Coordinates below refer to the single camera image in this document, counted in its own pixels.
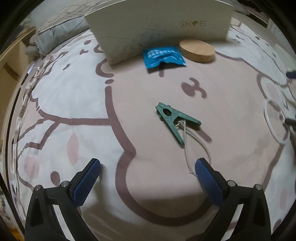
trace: blue packet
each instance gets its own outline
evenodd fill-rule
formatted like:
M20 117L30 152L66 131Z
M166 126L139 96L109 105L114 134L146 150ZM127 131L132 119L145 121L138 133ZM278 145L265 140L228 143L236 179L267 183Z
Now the blue packet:
M147 69L160 65L161 62L185 65L186 63L177 47L158 47L143 50L144 62Z

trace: bed sheet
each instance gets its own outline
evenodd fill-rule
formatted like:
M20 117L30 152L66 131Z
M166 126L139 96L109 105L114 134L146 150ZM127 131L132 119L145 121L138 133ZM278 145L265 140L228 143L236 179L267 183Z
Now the bed sheet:
M206 146L226 180L262 184L275 230L296 198L295 153L290 141L275 141L263 106L268 98L279 103L283 113L269 105L268 116L286 137L282 119L295 116L286 67L242 23L230 26L227 42L211 44L211 64L186 60L149 72L141 56L111 68L87 31L46 60L27 86L14 138L22 219L34 186L58 186L97 158L102 173L79 212L99 240L198 240L218 209L160 121L155 106L163 102L202 122L202 145L188 140L190 165L209 160Z

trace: cardboard box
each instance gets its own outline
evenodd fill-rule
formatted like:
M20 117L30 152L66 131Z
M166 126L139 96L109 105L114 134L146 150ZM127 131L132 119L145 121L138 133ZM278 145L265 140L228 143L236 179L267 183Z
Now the cardboard box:
M225 40L234 7L216 0L111 0L85 15L111 65L181 39Z

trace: white string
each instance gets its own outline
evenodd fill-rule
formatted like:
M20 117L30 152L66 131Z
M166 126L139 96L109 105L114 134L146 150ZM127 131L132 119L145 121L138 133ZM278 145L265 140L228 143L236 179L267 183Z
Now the white string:
M294 144L296 145L296 136L295 136L295 132L293 130L293 127L292 126L288 126L288 128L290 129L291 139L294 142Z
M265 104L264 104L264 115L265 115L266 123L268 125L269 130L270 130L270 133L272 134L272 136L274 137L274 139L279 144L286 145L287 142L290 140L290 130L289 130L289 128L287 129L288 130L288 136L287 136L286 139L280 139L280 138L278 138L276 136L276 133L275 133L274 129L271 126L271 123L270 123L270 120L269 120L269 116L267 114L267 104L268 103L274 103L274 104L276 104L279 107L279 109L281 110L281 112L283 113L283 115L284 115L284 112L283 112L283 110L282 110L282 108L281 108L281 106L279 105L278 102L274 101L273 99L267 99L267 100L265 100Z
M189 168L189 173L193 174L194 176L197 177L197 175L192 170L192 167L191 167L191 165L189 163L188 143L187 143L187 135L186 134L189 134L190 136L192 136L195 140L197 140L201 144L201 146L204 148L204 150L206 151L206 153L207 153L207 155L209 157L209 164L211 165L212 159L211 159L210 151L202 143L201 139L192 130L190 130L188 127L186 127L186 121L185 120L178 121L178 123L183 127L183 130L184 130L184 151L185 151L185 158L186 158L187 166Z

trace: cork coaster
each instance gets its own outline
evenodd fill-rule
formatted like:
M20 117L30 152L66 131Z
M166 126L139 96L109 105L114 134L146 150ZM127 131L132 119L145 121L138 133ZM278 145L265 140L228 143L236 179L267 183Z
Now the cork coaster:
M194 62L210 63L215 59L215 49L210 44L197 39L180 41L181 54Z

